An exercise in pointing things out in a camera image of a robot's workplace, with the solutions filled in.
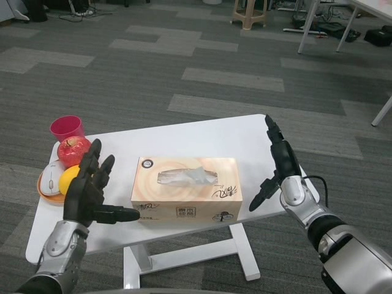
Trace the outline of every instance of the apple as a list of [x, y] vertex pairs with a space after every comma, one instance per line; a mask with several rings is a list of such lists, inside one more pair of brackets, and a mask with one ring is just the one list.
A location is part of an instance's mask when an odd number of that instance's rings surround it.
[[80, 164], [83, 155], [88, 152], [90, 146], [91, 142], [85, 137], [69, 137], [59, 145], [57, 156], [66, 167], [73, 167]]

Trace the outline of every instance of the computer mouse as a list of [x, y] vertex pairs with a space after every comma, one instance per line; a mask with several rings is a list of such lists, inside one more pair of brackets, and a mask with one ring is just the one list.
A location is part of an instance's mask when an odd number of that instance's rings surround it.
[[41, 193], [45, 196], [60, 194], [59, 180], [65, 170], [65, 166], [58, 160], [49, 163], [42, 172], [40, 183]]

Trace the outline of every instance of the gray carpet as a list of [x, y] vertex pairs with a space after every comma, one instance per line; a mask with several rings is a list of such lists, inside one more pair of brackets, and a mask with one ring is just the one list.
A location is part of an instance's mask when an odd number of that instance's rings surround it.
[[[391, 48], [357, 40], [337, 54], [337, 39], [310, 37], [298, 55], [301, 36], [281, 31], [290, 13], [271, 12], [266, 28], [244, 32], [228, 23], [230, 2], [152, 2], [101, 4], [113, 15], [81, 23], [52, 12], [48, 22], [0, 28], [0, 292], [34, 271], [25, 249], [36, 180], [55, 143], [49, 125], [69, 113], [87, 134], [269, 113], [307, 173], [328, 181], [331, 209], [392, 253], [392, 113], [370, 126], [392, 92]], [[362, 18], [354, 29], [364, 35], [381, 25]], [[142, 287], [328, 293], [317, 254], [291, 218], [245, 229], [261, 279], [246, 282], [231, 256], [143, 276]], [[149, 247], [160, 253], [228, 237], [213, 230]], [[82, 268], [75, 293], [123, 285], [122, 251], [87, 256]]]

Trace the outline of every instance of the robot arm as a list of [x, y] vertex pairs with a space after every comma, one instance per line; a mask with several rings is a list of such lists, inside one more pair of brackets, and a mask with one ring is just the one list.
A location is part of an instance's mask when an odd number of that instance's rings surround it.
[[323, 263], [322, 279], [333, 294], [392, 293], [392, 258], [354, 227], [315, 201], [279, 127], [266, 116], [276, 163], [275, 176], [261, 185], [250, 210], [281, 188], [283, 208], [298, 221]]
[[107, 185], [115, 162], [110, 155], [99, 168], [101, 142], [94, 140], [83, 156], [78, 176], [72, 180], [59, 221], [43, 246], [38, 270], [17, 293], [68, 294], [76, 286], [80, 263], [86, 253], [87, 229], [92, 221], [105, 224], [135, 221], [135, 209], [103, 205], [103, 188]]

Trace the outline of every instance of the plastic cup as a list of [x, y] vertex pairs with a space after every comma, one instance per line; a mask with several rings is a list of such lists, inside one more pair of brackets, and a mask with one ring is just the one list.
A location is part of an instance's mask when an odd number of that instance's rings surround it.
[[75, 115], [67, 115], [56, 119], [52, 122], [50, 131], [60, 142], [71, 136], [85, 136], [81, 119]]

